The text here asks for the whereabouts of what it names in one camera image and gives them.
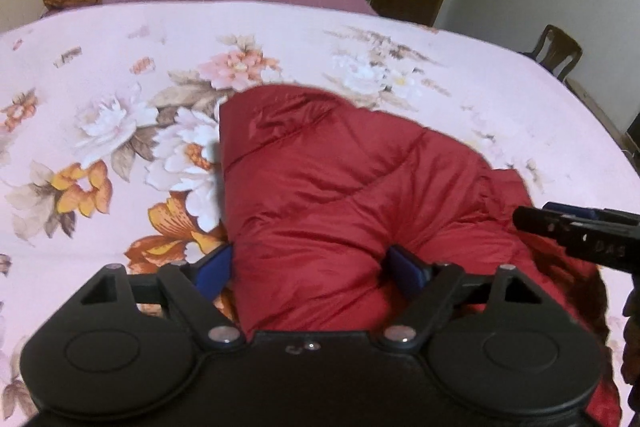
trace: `orange flower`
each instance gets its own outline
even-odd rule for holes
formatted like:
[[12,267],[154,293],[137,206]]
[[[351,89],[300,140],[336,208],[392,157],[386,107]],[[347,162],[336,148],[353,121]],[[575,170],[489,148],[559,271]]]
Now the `orange flower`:
[[69,165],[54,174],[51,185],[62,195],[56,205],[59,214],[80,210],[84,217],[91,217],[94,210],[109,214],[113,186],[107,177],[107,165],[100,160],[81,169],[79,163]]
[[22,120],[31,118],[36,114],[38,99],[35,95],[35,89],[20,93],[12,100],[12,102],[12,105],[5,107],[1,111],[6,115],[4,126],[9,132],[18,127],[18,125],[22,123]]
[[171,192],[165,203],[149,209],[149,221],[161,235],[149,235],[132,243],[125,253],[132,273],[154,273],[163,264],[181,261],[189,243],[196,242],[203,254],[226,243],[223,225],[209,233],[199,229],[196,219],[187,213],[186,197],[186,192]]

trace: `red puffer jacket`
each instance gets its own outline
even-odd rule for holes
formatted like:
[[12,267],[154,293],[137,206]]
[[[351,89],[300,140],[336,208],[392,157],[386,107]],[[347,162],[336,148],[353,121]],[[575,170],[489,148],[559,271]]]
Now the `red puffer jacket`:
[[[470,273],[514,264],[606,334],[596,267],[514,229],[515,207],[531,204],[516,171],[492,170],[450,137],[317,89],[248,90],[222,106],[221,122],[225,223],[249,334],[383,327],[406,305],[379,277],[394,243]],[[589,412],[619,425],[610,375]]]

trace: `bed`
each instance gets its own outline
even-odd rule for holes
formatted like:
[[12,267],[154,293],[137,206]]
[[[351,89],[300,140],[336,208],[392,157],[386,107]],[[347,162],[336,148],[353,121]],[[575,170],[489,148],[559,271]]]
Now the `bed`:
[[[449,134],[494,168],[517,169],[537,205],[640,213],[640,180],[606,131],[556,79],[513,52],[363,13],[130,1],[140,0],[109,0],[0,36],[4,425],[33,412],[15,364],[24,339],[99,267],[146,273],[224,241],[214,226],[221,207],[186,201],[206,194],[207,181],[172,166],[175,151],[158,141],[180,131],[180,110],[210,114],[204,131],[215,139],[220,89],[288,82],[333,90]],[[345,76],[345,68],[369,67],[372,53],[392,71],[394,96]],[[224,86],[207,80],[212,69],[224,73]],[[192,145],[200,158],[202,147]],[[625,406],[622,308],[631,282],[608,269],[602,275]]]

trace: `flower center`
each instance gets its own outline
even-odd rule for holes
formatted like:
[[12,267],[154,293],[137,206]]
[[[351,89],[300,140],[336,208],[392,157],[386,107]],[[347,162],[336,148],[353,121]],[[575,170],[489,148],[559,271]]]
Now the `flower center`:
[[91,186],[91,183],[89,183],[88,177],[80,178],[78,181],[76,181],[76,185],[78,185],[78,187],[80,187],[83,192],[91,192],[92,190],[94,190],[94,188]]
[[190,143],[187,145],[185,152],[187,154],[187,158],[189,158],[191,163],[193,163],[196,167],[200,167],[201,169],[210,171],[213,168],[213,163],[207,161],[202,157],[203,149],[204,148],[202,147],[202,145]]
[[238,62],[234,64],[234,70],[237,71],[238,73],[240,72],[244,73],[248,69],[249,69],[249,66],[247,66],[244,62]]

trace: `chair backrest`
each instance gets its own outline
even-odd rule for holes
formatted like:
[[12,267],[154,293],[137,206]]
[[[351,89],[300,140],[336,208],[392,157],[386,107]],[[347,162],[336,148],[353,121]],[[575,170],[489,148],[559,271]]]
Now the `chair backrest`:
[[[538,60],[538,55],[540,55],[542,49],[545,47],[545,41],[547,39],[549,39],[549,49],[542,60]],[[540,66],[545,68],[545,70],[549,71],[549,73],[553,73],[560,64],[571,57],[571,61],[562,68],[562,71],[558,74],[558,80],[562,82],[569,71],[575,68],[580,57],[582,57],[582,48],[578,42],[573,40],[560,28],[549,24],[542,32],[542,35],[540,35],[540,40],[536,48],[527,55],[533,58]]]

